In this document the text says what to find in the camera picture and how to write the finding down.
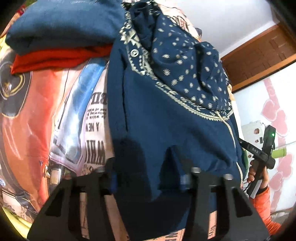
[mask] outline metal screw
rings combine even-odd
[[[192,173],[201,173],[202,170],[199,167],[193,167],[193,168],[191,168],[191,172]]]
[[[94,172],[98,172],[98,173],[101,173],[101,172],[105,172],[105,167],[97,167]]]
[[[232,180],[232,179],[233,179],[233,176],[232,176],[231,174],[225,174],[225,175],[224,175],[224,178],[225,178],[226,180]]]

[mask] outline human hand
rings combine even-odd
[[[247,182],[248,183],[250,183],[250,182],[252,182],[252,181],[255,180],[254,176],[256,174],[255,169],[253,167],[254,161],[251,161],[250,164],[252,166],[249,168],[249,174],[248,174],[248,179],[247,179]],[[268,175],[268,172],[267,172],[266,167],[263,170],[262,176],[263,176],[263,180],[262,180],[262,183],[260,185],[260,189],[266,188],[267,185],[268,185],[268,183],[269,183],[269,175]]]

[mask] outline green object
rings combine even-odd
[[[273,150],[271,153],[272,158],[280,158],[286,155],[287,155],[287,149],[285,147],[278,150]]]
[[[243,148],[242,148],[242,159],[243,159],[244,167],[246,168],[246,173],[244,174],[244,178],[245,178],[249,171],[249,159],[248,159],[247,151],[244,150]]]
[[[29,5],[31,5],[32,3],[36,2],[37,0],[26,0],[25,1],[25,5],[26,7],[28,7]]]

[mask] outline ceiling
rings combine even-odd
[[[265,0],[162,0],[175,3],[202,40],[223,56],[277,23]]]

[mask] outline white wall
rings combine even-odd
[[[162,1],[176,3],[221,57],[277,23],[265,0]]]
[[[271,80],[274,92],[272,88],[269,89],[272,96],[276,96],[279,103],[279,109],[285,113],[285,123],[288,129],[288,133],[285,138],[287,144],[287,153],[292,155],[292,163],[289,163],[287,158],[281,160],[281,167],[279,167],[279,159],[276,159],[275,168],[269,170],[269,177],[273,181],[271,187],[271,201],[274,201],[274,195],[277,192],[280,194],[279,202],[277,206],[274,206],[274,210],[283,210],[291,208],[296,201],[296,112],[295,112],[295,99],[296,99],[296,63],[291,64],[285,69],[271,75]],[[261,121],[264,124],[271,124],[262,114],[264,104],[269,100],[269,94],[264,84],[264,80],[259,81],[237,93],[234,94],[239,116],[241,119],[241,125],[249,124],[254,121]],[[278,107],[269,105],[269,110],[276,110]],[[276,133],[275,144],[278,144],[278,134]],[[290,175],[284,175],[282,179],[278,177],[283,173],[290,173]],[[272,187],[281,187],[280,191],[272,189]]]

